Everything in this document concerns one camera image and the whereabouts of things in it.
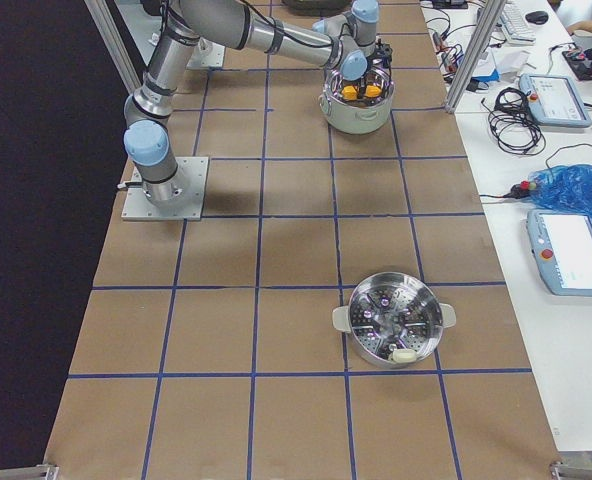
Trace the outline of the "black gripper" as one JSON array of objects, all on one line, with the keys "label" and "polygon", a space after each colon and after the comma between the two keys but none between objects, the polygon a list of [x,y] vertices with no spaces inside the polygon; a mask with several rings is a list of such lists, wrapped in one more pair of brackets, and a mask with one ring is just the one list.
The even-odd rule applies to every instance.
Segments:
[{"label": "black gripper", "polygon": [[376,43],[375,50],[367,58],[368,69],[360,80],[360,86],[375,84],[382,89],[381,95],[388,94],[392,82],[392,53],[388,43]]}]

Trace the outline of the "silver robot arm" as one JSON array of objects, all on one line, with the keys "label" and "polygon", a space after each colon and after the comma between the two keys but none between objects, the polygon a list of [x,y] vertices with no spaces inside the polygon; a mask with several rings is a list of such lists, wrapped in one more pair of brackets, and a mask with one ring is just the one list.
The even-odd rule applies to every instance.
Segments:
[{"label": "silver robot arm", "polygon": [[152,217],[197,217],[202,209],[205,181],[175,154],[169,133],[175,98],[207,85],[209,75],[190,65],[198,53],[249,48],[324,69],[319,106],[328,124],[346,134],[374,132],[390,116],[392,49],[377,33],[376,1],[353,1],[309,29],[247,1],[164,1],[161,17],[142,83],[124,105],[123,142],[136,178],[119,186],[132,190]]}]

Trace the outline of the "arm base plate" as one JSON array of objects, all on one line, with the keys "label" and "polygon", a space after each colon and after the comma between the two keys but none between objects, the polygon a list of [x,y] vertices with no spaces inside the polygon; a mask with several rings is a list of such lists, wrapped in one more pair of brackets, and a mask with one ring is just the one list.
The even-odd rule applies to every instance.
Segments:
[{"label": "arm base plate", "polygon": [[126,192],[121,217],[126,221],[199,221],[204,206],[208,157],[177,157],[175,175],[164,183],[148,183],[134,169],[129,181],[119,184]]},{"label": "arm base plate", "polygon": [[186,65],[187,70],[219,69],[225,60],[226,47],[200,39]]}]

